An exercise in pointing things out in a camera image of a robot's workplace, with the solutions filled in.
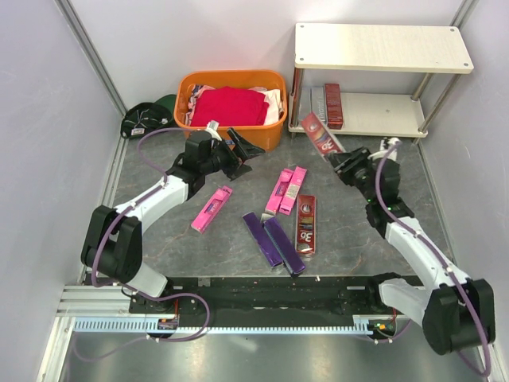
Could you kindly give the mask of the silver-sided red toothpaste box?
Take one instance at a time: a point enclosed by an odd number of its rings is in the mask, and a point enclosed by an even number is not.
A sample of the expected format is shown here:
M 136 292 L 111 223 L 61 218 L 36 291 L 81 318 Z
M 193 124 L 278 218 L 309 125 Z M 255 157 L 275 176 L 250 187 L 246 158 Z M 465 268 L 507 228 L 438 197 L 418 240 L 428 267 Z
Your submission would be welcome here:
M 325 84 L 325 103 L 327 125 L 334 130 L 341 130 L 344 124 L 343 108 L 339 84 Z

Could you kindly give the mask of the silver Protefix toothpaste box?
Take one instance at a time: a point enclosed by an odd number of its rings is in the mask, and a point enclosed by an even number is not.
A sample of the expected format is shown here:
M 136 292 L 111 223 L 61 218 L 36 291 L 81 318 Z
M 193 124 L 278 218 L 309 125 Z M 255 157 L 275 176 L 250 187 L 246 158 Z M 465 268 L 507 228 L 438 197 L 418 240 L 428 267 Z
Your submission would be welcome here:
M 324 87 L 323 86 L 311 87 L 310 98 L 312 112 L 323 124 L 326 124 L 327 105 L 325 101 Z

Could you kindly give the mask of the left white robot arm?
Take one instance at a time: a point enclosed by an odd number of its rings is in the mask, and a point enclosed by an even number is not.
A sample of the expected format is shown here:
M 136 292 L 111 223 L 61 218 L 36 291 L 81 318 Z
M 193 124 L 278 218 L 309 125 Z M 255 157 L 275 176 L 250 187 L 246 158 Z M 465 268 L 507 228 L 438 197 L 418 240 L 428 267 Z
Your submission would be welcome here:
M 171 209 L 194 197 L 209 174 L 222 172 L 235 180 L 251 171 L 248 160 L 265 152 L 232 127 L 227 135 L 228 140 L 223 140 L 211 127 L 191 132 L 168 170 L 150 164 L 161 173 L 155 185 L 124 204 L 100 205 L 92 212 L 80 260 L 91 268 L 94 287 L 101 287 L 97 276 L 102 274 L 137 291 L 156 312 L 172 309 L 172 282 L 144 262 L 143 234 Z

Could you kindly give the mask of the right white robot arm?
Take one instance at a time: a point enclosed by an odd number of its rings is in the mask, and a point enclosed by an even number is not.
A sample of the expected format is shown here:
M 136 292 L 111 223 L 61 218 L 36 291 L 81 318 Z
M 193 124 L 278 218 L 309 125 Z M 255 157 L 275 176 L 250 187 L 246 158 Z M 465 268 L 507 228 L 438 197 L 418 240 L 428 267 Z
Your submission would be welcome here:
M 411 266 L 422 287 L 395 273 L 376 275 L 364 293 L 373 313 L 391 307 L 418 324 L 432 350 L 444 355 L 487 346 L 495 340 L 494 292 L 485 279 L 473 279 L 448 259 L 426 235 L 399 195 L 397 146 L 372 154 L 361 147 L 328 154 L 338 178 L 365 198 L 367 220 Z

